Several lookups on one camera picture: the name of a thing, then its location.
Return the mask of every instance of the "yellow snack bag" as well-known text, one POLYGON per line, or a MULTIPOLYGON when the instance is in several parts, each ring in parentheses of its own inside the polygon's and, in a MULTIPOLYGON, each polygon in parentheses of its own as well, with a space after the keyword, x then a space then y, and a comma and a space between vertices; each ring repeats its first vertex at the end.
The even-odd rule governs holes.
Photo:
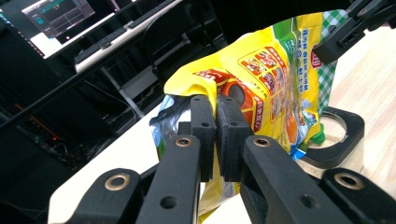
MULTIPOLYGON (((274 138, 294 160, 300 159, 305 152, 299 145, 319 133, 319 117, 330 95, 319 97, 322 91, 329 91, 321 86, 325 82, 319 71, 327 71, 322 76, 330 76, 326 81, 331 90, 335 70, 335 63, 322 64, 312 52, 324 36, 323 27, 341 20, 328 22, 326 15, 346 17, 343 10, 335 10, 291 18, 246 34, 217 53, 182 66, 165 84, 165 102, 171 103, 164 107, 177 105, 185 111, 188 107, 181 106, 180 97, 203 94, 215 114, 217 95, 228 95, 239 104, 255 134, 274 138)), ((173 129, 180 121, 169 120, 173 129)), ((163 132, 159 126, 154 130, 163 132)), ((159 151, 163 150, 161 137, 154 137, 159 151)), ((213 179, 206 183, 200 201, 201 221, 239 193, 239 183, 225 182, 220 176, 217 161, 215 158, 213 179)))

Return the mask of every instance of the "electronic equipment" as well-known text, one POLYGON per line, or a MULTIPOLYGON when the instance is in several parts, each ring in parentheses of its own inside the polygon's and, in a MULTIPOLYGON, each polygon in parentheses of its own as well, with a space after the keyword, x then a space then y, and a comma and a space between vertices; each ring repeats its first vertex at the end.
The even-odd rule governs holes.
POLYGON ((14 0, 1 7, 0 16, 47 59, 108 21, 122 6, 117 1, 14 0))

